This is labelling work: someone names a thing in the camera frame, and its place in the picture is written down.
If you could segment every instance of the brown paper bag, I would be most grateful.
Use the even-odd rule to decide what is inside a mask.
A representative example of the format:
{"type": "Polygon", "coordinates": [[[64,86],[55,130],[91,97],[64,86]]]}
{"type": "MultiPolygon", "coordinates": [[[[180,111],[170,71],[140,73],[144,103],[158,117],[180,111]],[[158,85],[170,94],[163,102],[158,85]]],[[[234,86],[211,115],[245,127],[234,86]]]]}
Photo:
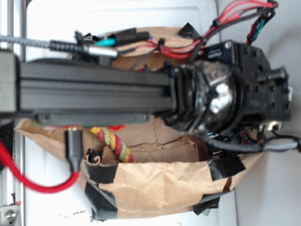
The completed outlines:
{"type": "MultiPolygon", "coordinates": [[[[22,121],[16,130],[65,162],[64,129],[47,130],[22,121]]],[[[83,131],[85,155],[88,148],[103,150],[104,161],[98,158],[90,163],[85,157],[78,179],[96,219],[148,218],[193,210],[204,195],[232,191],[261,156],[241,155],[246,170],[214,179],[206,145],[170,129],[161,119],[152,117],[148,123],[126,125],[116,132],[138,163],[118,163],[114,152],[103,148],[104,142],[83,131]]]]}

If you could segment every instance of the gray cable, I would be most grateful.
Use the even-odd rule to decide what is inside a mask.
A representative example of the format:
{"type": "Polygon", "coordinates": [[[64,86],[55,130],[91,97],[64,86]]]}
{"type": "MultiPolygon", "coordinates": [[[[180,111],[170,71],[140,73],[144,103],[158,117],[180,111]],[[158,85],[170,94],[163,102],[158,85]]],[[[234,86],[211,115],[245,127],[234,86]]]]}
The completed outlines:
{"type": "Polygon", "coordinates": [[[49,48],[50,47],[50,42],[48,42],[48,41],[30,40],[30,39],[11,37],[11,36],[6,36],[6,35],[0,35],[0,41],[20,44],[20,45],[26,45],[26,46],[39,47],[39,48],[49,48]]]}
{"type": "Polygon", "coordinates": [[[8,42],[8,43],[15,43],[25,46],[32,46],[38,48],[49,48],[54,51],[61,51],[61,52],[70,52],[70,53],[82,53],[83,47],[72,44],[72,43],[65,43],[65,42],[57,42],[57,41],[39,41],[39,40],[31,40],[19,37],[11,37],[6,35],[0,35],[0,42],[8,42]]]}
{"type": "Polygon", "coordinates": [[[202,139],[208,144],[221,150],[236,151],[236,152],[260,152],[261,147],[259,145],[234,145],[226,144],[224,142],[210,139],[207,136],[202,137],[202,139]]]}
{"type": "Polygon", "coordinates": [[[285,144],[265,145],[264,149],[275,151],[275,152],[283,152],[283,151],[287,151],[290,149],[296,149],[297,147],[298,147],[298,142],[293,141],[293,142],[285,143],[285,144]]]}
{"type": "Polygon", "coordinates": [[[202,137],[202,139],[208,144],[216,148],[220,148],[221,150],[228,150],[228,151],[236,151],[236,152],[246,152],[246,153],[257,153],[261,151],[274,151],[274,152],[284,152],[291,149],[296,149],[298,147],[298,142],[293,141],[290,143],[284,144],[275,144],[269,145],[265,144],[263,147],[260,145],[234,145],[234,144],[226,144],[224,142],[210,139],[207,136],[202,137]]]}

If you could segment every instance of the screw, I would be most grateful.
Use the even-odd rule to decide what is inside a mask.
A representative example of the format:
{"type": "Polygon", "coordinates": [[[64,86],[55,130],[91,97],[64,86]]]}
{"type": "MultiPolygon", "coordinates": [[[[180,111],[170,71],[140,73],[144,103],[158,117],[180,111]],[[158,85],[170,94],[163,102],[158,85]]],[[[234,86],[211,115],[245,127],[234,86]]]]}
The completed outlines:
{"type": "Polygon", "coordinates": [[[12,210],[9,210],[5,213],[5,220],[9,223],[12,223],[16,219],[16,213],[12,210]]]}
{"type": "Polygon", "coordinates": [[[256,91],[260,92],[261,91],[261,86],[256,86],[256,91]]]}
{"type": "Polygon", "coordinates": [[[225,43],[225,48],[231,48],[231,46],[232,46],[232,42],[231,41],[227,41],[225,43]]]}
{"type": "Polygon", "coordinates": [[[249,46],[247,46],[246,48],[245,48],[245,54],[250,54],[250,52],[251,52],[251,47],[249,47],[249,46]]]}
{"type": "Polygon", "coordinates": [[[256,57],[260,57],[261,56],[261,52],[260,52],[259,49],[257,49],[254,54],[255,54],[256,57]]]}
{"type": "Polygon", "coordinates": [[[251,92],[253,90],[253,86],[251,84],[248,85],[248,91],[251,92]]]}
{"type": "Polygon", "coordinates": [[[204,51],[203,50],[200,50],[199,52],[198,52],[198,55],[199,56],[202,56],[204,54],[204,51]]]}

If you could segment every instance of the rope toy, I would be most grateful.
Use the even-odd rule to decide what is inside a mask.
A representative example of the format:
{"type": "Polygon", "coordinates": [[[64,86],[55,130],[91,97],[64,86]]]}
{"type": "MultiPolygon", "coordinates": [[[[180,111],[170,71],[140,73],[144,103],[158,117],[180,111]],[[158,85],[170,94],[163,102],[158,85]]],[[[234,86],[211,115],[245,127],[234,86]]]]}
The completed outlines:
{"type": "Polygon", "coordinates": [[[90,129],[90,132],[97,135],[101,141],[106,143],[106,145],[109,145],[110,148],[116,152],[122,162],[134,162],[134,157],[131,154],[131,150],[117,135],[109,131],[107,128],[93,127],[90,129]]]}

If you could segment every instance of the wire bundle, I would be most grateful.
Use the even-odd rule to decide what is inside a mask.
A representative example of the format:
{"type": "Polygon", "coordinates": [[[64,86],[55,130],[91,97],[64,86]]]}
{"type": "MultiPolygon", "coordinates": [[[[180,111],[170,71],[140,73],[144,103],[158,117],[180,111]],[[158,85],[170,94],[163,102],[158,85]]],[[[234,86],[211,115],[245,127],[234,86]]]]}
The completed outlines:
{"type": "Polygon", "coordinates": [[[105,127],[93,127],[90,132],[97,135],[101,141],[104,141],[106,145],[109,145],[112,150],[116,152],[119,159],[123,163],[133,163],[134,157],[131,154],[131,150],[126,146],[126,144],[121,141],[120,137],[109,131],[105,127]]]}
{"type": "Polygon", "coordinates": [[[228,26],[251,19],[256,16],[260,16],[259,17],[260,20],[258,21],[259,24],[255,22],[257,25],[257,29],[255,29],[256,25],[254,25],[254,29],[253,29],[254,32],[253,35],[254,37],[257,38],[260,30],[275,14],[272,12],[273,9],[276,8],[277,6],[278,4],[275,1],[262,2],[259,0],[234,0],[224,9],[221,16],[214,20],[213,25],[204,34],[204,36],[200,37],[197,40],[194,40],[194,42],[188,46],[173,48],[167,46],[160,46],[158,43],[155,43],[153,40],[149,40],[147,41],[148,44],[137,46],[135,49],[146,48],[146,47],[154,48],[154,50],[159,50],[162,54],[172,58],[184,59],[190,57],[189,63],[192,63],[200,48],[204,46],[206,42],[215,34],[217,34],[218,32],[220,32],[221,30],[223,30],[228,26]],[[257,9],[256,13],[247,16],[242,16],[247,11],[254,10],[254,9],[257,9]]]}

